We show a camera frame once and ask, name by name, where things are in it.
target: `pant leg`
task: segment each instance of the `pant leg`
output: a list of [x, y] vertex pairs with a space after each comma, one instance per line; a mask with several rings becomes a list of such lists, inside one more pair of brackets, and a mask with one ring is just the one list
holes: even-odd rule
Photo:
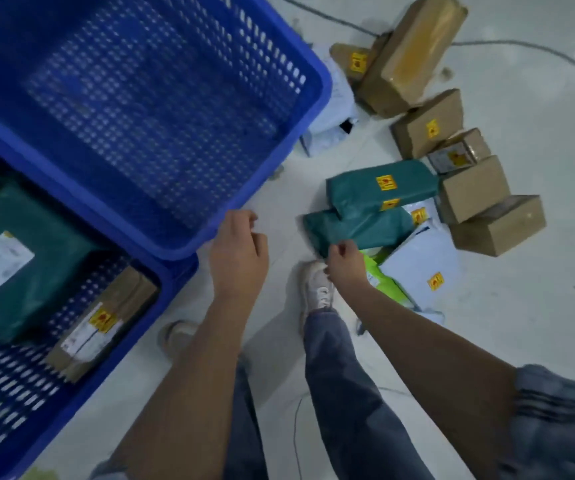
[[305, 378], [339, 480], [431, 480], [403, 423], [358, 363], [336, 311], [310, 314], [303, 341]]
[[268, 480], [259, 424], [256, 420], [247, 373], [236, 367], [232, 404], [232, 430], [223, 478], [225, 480]]

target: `perforated basket bottom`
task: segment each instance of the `perforated basket bottom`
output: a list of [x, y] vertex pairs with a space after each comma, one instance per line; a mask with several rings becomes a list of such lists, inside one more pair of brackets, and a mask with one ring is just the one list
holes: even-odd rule
[[125, 258], [107, 260], [91, 273], [76, 295], [48, 322], [41, 343], [0, 345], [0, 457], [27, 448], [27, 442], [50, 425], [75, 386], [68, 384], [43, 358], [84, 309], [128, 265]]
[[[222, 36], [207, 23], [201, 29], [215, 44]], [[219, 54], [223, 69], [208, 63], [201, 47], [145, 0], [110, 0], [25, 87], [100, 158], [196, 231], [241, 189], [281, 137], [258, 102], [224, 77], [233, 65]], [[243, 50], [240, 56], [246, 57]], [[249, 80], [241, 75], [242, 83]], [[267, 82], [269, 77], [259, 79]], [[294, 82], [281, 82], [292, 96], [299, 92]], [[270, 89], [276, 105], [279, 88]], [[283, 111], [289, 114], [289, 107]]]

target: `green package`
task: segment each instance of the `green package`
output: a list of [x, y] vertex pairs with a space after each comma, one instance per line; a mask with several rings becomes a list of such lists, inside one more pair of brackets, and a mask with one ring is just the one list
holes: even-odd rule
[[343, 220], [334, 210], [324, 210], [303, 216], [303, 225], [312, 246], [323, 258], [331, 244], [344, 239], [352, 239], [358, 249], [398, 246], [414, 231], [411, 215], [402, 207]]
[[80, 285], [101, 246], [60, 207], [10, 181], [0, 190], [0, 342], [48, 319]]
[[363, 256], [365, 258], [365, 272], [367, 273], [367, 280], [370, 284], [395, 302], [403, 306], [413, 306], [399, 285], [397, 285], [392, 278], [381, 273], [376, 261], [366, 254]]
[[341, 219], [418, 202], [438, 193], [438, 177], [418, 160], [347, 171], [326, 183], [330, 205]]

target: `shoe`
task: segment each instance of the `shoe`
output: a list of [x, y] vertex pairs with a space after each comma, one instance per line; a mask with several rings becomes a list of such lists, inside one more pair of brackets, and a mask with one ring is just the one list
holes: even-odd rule
[[331, 308], [334, 297], [334, 285], [325, 274], [326, 264], [314, 261], [303, 267], [301, 274], [301, 294], [303, 296], [303, 313], [301, 314], [301, 336], [305, 320], [310, 313], [322, 308]]
[[196, 323], [177, 320], [161, 329], [157, 342], [170, 362], [174, 362], [181, 351], [190, 345], [198, 328]]

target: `person's left hand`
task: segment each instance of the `person's left hand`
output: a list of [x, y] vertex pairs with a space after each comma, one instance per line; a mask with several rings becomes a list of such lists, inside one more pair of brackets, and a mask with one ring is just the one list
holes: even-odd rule
[[256, 214], [228, 210], [210, 251], [215, 300], [252, 306], [268, 274], [268, 237], [252, 232]]

